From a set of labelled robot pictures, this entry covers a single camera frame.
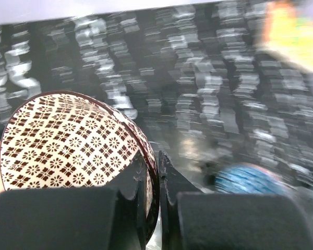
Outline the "brown patterned ceramic bowl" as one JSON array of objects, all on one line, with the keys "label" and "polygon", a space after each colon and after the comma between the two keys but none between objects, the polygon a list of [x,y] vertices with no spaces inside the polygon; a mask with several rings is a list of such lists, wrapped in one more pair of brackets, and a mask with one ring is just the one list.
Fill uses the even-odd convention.
[{"label": "brown patterned ceramic bowl", "polygon": [[3,187],[103,186],[140,153],[147,168],[147,238],[159,214],[157,162],[142,130],[90,96],[58,91],[34,96],[9,118],[0,148]]}]

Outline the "blue orange patterned bowl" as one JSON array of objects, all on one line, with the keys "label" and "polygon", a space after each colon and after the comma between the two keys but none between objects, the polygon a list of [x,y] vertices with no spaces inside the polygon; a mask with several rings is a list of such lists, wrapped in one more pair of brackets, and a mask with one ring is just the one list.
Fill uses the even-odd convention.
[{"label": "blue orange patterned bowl", "polygon": [[220,193],[290,194],[278,174],[252,164],[226,166],[215,175],[214,188]]}]

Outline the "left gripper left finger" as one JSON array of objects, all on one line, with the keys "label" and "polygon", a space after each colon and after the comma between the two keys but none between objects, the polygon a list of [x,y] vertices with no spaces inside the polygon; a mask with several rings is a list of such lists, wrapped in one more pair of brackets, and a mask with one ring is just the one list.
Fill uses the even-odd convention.
[{"label": "left gripper left finger", "polygon": [[0,249],[145,249],[146,165],[137,153],[101,187],[0,194]]}]

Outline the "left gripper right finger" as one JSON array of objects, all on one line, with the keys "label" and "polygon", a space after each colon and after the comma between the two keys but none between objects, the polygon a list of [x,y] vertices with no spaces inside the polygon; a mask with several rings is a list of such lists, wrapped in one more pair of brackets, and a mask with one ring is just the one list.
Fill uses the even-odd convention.
[{"label": "left gripper right finger", "polygon": [[203,193],[159,152],[163,249],[313,249],[298,204],[278,194]]}]

